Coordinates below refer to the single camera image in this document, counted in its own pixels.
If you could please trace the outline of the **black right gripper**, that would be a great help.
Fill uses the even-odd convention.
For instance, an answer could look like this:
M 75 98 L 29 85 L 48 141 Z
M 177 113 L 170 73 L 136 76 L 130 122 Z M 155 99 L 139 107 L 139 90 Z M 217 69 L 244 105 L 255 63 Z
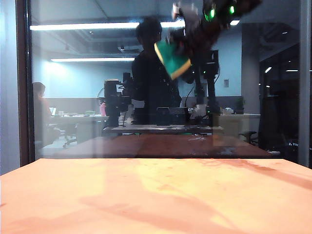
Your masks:
M 203 48 L 211 47 L 226 28 L 225 7 L 204 7 L 200 17 L 195 9 L 182 7 L 185 21 L 185 35 L 174 40 L 173 60 L 192 60 L 192 56 Z

